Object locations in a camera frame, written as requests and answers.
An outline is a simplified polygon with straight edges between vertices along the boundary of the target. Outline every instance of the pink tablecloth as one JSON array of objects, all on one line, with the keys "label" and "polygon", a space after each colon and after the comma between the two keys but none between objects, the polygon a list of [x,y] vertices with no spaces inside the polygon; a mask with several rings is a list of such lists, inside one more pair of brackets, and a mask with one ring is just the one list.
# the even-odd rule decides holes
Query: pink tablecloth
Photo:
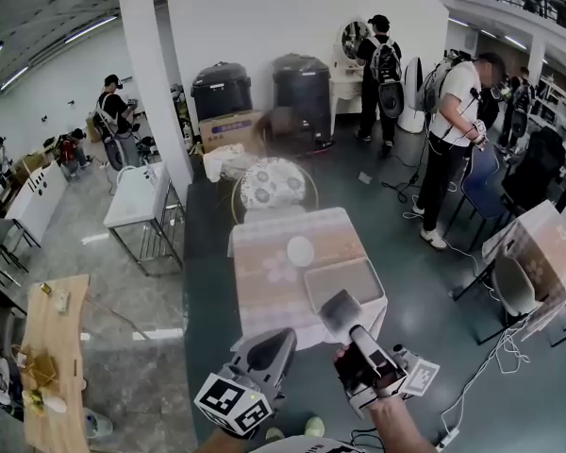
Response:
[{"label": "pink tablecloth", "polygon": [[525,327],[524,339],[543,329],[566,305],[566,226],[556,208],[544,201],[518,217],[482,245],[482,258],[491,263],[500,244],[511,243],[516,259],[543,300]]},{"label": "pink tablecloth", "polygon": [[[310,240],[314,248],[314,260],[307,269],[295,267],[287,257],[287,244],[298,235]],[[295,329],[298,349],[337,342],[311,307],[304,273],[366,257],[346,210],[318,210],[237,225],[230,241],[243,333],[237,344],[280,327]],[[383,296],[362,306],[361,322],[374,337],[381,329],[387,304]]]}]

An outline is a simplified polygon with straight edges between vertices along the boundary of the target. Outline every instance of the blue chair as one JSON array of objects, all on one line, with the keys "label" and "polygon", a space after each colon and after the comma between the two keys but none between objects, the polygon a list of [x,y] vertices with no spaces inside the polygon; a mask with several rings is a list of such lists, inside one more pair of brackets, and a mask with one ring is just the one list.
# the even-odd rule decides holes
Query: blue chair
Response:
[{"label": "blue chair", "polygon": [[494,218],[497,221],[492,228],[491,235],[497,230],[501,219],[503,218],[506,207],[501,201],[501,197],[497,191],[489,184],[489,179],[499,171],[499,161],[494,154],[492,146],[487,146],[484,151],[480,151],[476,147],[472,149],[472,158],[470,159],[470,164],[465,177],[461,181],[461,190],[463,191],[463,197],[453,213],[453,217],[449,223],[449,227],[446,229],[446,234],[451,229],[453,222],[459,214],[459,210],[463,206],[463,202],[467,198],[474,211],[470,216],[470,220],[474,218],[476,212],[482,217],[482,224],[475,234],[474,240],[470,245],[470,250],[472,250],[478,240],[478,237],[482,233],[484,226],[487,221]]}]

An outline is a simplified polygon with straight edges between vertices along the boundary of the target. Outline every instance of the black cap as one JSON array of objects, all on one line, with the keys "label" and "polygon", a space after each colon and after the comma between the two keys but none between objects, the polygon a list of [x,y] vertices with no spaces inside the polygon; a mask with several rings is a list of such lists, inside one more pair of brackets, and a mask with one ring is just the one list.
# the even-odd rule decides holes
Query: black cap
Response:
[{"label": "black cap", "polygon": [[499,54],[495,54],[494,52],[485,52],[484,54],[480,54],[478,56],[479,60],[485,60],[486,62],[492,64],[492,66],[497,70],[499,79],[501,80],[506,73],[506,64],[504,63],[503,59],[499,56]]},{"label": "black cap", "polygon": [[111,84],[115,84],[118,89],[121,89],[123,87],[120,79],[115,74],[111,74],[105,77],[105,87],[110,86]]},{"label": "black cap", "polygon": [[384,15],[374,15],[373,18],[367,21],[368,24],[375,25],[379,32],[388,32],[390,30],[390,20]]}]

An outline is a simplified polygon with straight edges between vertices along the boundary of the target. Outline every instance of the white wall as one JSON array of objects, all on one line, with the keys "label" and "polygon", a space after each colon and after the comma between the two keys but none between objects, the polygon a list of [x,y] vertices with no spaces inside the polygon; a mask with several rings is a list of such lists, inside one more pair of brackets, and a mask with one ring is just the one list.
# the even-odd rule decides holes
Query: white wall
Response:
[{"label": "white wall", "polygon": [[[166,72],[171,85],[179,84],[168,9],[160,8],[156,14]],[[41,149],[43,141],[52,136],[76,127],[84,129],[105,77],[132,76],[121,19],[80,40],[43,66],[28,71],[0,96],[0,136],[7,137],[10,158]],[[118,93],[124,99],[139,95],[134,80]],[[71,100],[75,104],[68,106]],[[44,115],[48,116],[46,123],[41,121]]]},{"label": "white wall", "polygon": [[476,47],[478,46],[478,34],[479,32],[473,28],[449,21],[444,48],[446,50],[461,50],[475,57]]},{"label": "white wall", "polygon": [[448,17],[438,0],[168,0],[168,6],[185,93],[190,95],[201,69],[220,60],[238,62],[252,79],[254,108],[263,110],[273,102],[273,59],[295,52],[331,65],[348,19],[388,16],[403,65],[420,56],[427,69],[442,59]]}]

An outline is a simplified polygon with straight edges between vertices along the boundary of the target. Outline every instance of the round mirror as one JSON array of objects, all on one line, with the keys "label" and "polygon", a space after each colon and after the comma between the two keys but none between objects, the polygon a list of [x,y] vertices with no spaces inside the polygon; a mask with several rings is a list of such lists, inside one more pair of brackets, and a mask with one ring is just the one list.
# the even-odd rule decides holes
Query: round mirror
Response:
[{"label": "round mirror", "polygon": [[364,22],[351,22],[341,33],[341,50],[351,60],[357,58],[358,46],[369,37],[369,27]]}]

